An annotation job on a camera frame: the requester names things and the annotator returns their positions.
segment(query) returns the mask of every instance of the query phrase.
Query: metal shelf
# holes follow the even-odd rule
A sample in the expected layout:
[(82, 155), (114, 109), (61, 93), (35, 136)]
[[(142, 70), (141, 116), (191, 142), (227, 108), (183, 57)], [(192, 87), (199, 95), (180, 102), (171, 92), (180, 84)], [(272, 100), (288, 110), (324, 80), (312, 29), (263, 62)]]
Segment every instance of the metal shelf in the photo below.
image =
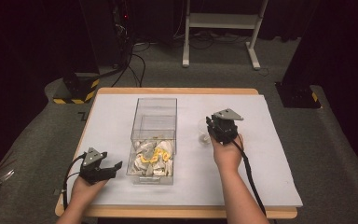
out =
[(257, 15), (191, 13), (189, 27), (254, 29)]

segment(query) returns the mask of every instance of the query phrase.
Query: clear plastic box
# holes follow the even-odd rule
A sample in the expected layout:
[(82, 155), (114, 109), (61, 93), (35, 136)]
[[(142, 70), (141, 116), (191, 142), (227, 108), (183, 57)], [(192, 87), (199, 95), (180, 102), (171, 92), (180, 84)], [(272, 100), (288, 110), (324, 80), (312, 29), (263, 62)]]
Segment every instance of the clear plastic box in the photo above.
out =
[(175, 98), (138, 99), (127, 169), (134, 184), (173, 184), (176, 121)]

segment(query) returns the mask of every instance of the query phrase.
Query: gray floor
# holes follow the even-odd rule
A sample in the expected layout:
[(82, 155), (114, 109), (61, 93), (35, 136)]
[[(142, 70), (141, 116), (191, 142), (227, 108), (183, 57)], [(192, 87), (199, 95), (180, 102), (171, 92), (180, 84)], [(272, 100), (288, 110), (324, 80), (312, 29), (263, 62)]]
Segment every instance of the gray floor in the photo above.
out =
[[(335, 119), (321, 87), (312, 86), (321, 109), (282, 106), (274, 82), (281, 81), (299, 40), (258, 40), (256, 53), (263, 69), (253, 70), (243, 42), (215, 43), (208, 49), (191, 49), (190, 66), (182, 67), (183, 48), (161, 44), (137, 52), (145, 59), (144, 87), (255, 88), (264, 94), (293, 172), (304, 206), (298, 216), (278, 223), (358, 223), (358, 159)], [(192, 41), (202, 47), (203, 42)], [(134, 51), (145, 49), (135, 47)], [(142, 62), (133, 58), (131, 68), (142, 74)], [(118, 75), (101, 79), (99, 88), (111, 86)], [(79, 112), (92, 104), (56, 105), (51, 102), (60, 80), (46, 86), (50, 102), (28, 125), (9, 151), (0, 175), (15, 174), (0, 190), (1, 223), (54, 223), (54, 208), (64, 173), (74, 156), (85, 126)], [(118, 87), (134, 87), (127, 71)], [(87, 218), (95, 223), (95, 218)], [(116, 220), (113, 223), (138, 223)], [(161, 220), (143, 220), (161, 223)]]

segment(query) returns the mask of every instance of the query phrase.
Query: white surface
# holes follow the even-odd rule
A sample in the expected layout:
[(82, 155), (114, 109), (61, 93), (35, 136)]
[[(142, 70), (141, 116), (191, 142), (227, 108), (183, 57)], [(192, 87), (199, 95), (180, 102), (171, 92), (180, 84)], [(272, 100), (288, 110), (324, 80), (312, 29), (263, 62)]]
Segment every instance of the white surface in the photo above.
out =
[[(223, 205), (213, 149), (211, 145), (200, 144), (198, 121), (216, 111), (231, 108), (244, 117), (244, 121), (236, 121), (236, 124), (244, 136), (245, 153), (263, 204), (302, 206), (263, 95), (160, 94), (158, 97), (177, 98), (178, 103), (173, 185), (133, 185), (131, 177), (126, 176), (126, 169), (136, 103), (143, 97), (156, 95), (98, 94), (95, 99), (77, 154), (94, 147), (99, 152), (108, 152), (102, 168), (112, 167), (119, 161), (123, 161), (123, 167), (117, 172), (117, 177), (107, 183), (94, 204)], [(79, 167), (80, 161), (72, 171), (79, 171)], [(243, 162), (240, 173), (251, 189)], [(74, 177), (69, 179), (68, 189), (72, 188), (74, 180)]]

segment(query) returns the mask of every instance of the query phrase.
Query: black stand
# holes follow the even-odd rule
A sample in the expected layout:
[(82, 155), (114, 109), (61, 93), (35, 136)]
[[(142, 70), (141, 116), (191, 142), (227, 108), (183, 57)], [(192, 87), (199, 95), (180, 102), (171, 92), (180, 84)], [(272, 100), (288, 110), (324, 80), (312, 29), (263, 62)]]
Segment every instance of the black stand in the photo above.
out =
[(283, 85), (276, 82), (275, 87), (281, 96), (284, 107), (289, 108), (321, 108), (316, 94), (310, 86)]
[(92, 77), (75, 77), (62, 80), (60, 87), (53, 96), (56, 104), (86, 104), (97, 88), (100, 79)]
[[(316, 8), (313, 14), (318, 13), (318, 8)], [(325, 45), (320, 44), (319, 41), (321, 39), (324, 39), (323, 29), (319, 23), (311, 20), (282, 82), (275, 83), (284, 107), (322, 107), (316, 94), (310, 89), (310, 85), (321, 73), (320, 66), (317, 65), (324, 60), (327, 62), (323, 54)]]

